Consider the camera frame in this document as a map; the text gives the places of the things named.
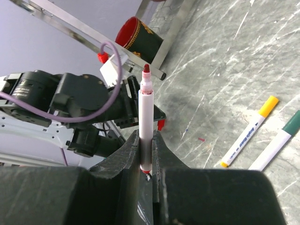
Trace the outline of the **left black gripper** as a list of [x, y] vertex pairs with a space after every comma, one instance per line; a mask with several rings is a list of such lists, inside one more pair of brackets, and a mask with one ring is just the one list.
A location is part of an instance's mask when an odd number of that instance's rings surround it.
[[[136, 76], [131, 75], [123, 80], [119, 94], [111, 106], [116, 110], [113, 121], [119, 128], [138, 125], [138, 91], [140, 89]], [[154, 105], [154, 122], [165, 120], [166, 114]]]

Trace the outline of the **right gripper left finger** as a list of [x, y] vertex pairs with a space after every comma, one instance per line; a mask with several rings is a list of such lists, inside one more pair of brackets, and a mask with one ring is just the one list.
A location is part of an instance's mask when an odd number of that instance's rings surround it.
[[3, 225], [134, 225], [139, 173], [138, 131], [89, 170], [1, 168], [0, 222]]

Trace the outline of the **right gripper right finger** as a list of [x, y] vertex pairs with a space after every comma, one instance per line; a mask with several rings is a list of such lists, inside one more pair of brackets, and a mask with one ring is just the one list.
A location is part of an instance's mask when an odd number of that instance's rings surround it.
[[196, 169], [184, 164], [159, 131], [152, 141], [156, 225], [284, 225], [273, 186], [260, 171]]

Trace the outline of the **red pen cap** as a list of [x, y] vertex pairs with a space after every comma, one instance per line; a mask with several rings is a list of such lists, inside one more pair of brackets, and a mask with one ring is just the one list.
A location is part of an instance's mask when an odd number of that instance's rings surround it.
[[165, 126], [165, 119], [159, 120], [159, 121], [157, 122], [157, 129], [158, 129], [158, 131], [161, 131], [161, 130], [163, 129], [164, 126]]

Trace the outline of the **red white marker pen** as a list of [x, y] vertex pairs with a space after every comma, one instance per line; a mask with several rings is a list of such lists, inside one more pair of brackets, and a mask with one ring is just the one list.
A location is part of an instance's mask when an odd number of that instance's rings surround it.
[[138, 121], [140, 141], [140, 169], [152, 170], [152, 139], [154, 128], [154, 91], [149, 64], [145, 64], [138, 92]]

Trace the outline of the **yellow white marker pen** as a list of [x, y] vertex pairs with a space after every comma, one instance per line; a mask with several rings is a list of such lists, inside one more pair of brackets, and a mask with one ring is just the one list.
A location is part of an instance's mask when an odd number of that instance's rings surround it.
[[269, 116], [275, 106], [279, 103], [279, 99], [275, 96], [270, 96], [263, 104], [255, 117], [249, 122], [247, 127], [243, 130], [237, 140], [233, 143], [231, 148], [222, 157], [220, 165], [228, 168], [235, 158], [241, 153], [243, 148], [256, 133], [258, 128], [263, 124], [265, 119]]

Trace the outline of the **green white marker pen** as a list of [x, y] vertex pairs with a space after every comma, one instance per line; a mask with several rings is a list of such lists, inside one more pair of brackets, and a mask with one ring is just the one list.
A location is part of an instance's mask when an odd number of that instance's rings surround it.
[[300, 111], [298, 110], [278, 131], [277, 135], [262, 151], [258, 158], [249, 167], [249, 170], [263, 171], [284, 145], [294, 137], [300, 129]]

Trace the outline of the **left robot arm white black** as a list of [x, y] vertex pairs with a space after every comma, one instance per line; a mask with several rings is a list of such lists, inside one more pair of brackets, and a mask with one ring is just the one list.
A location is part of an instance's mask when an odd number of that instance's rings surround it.
[[98, 77], [45, 71], [10, 74], [0, 79], [0, 110], [17, 120], [48, 128], [57, 121], [72, 131], [60, 145], [84, 157], [108, 157], [124, 144], [107, 122], [119, 128], [138, 125], [134, 75], [108, 87]]

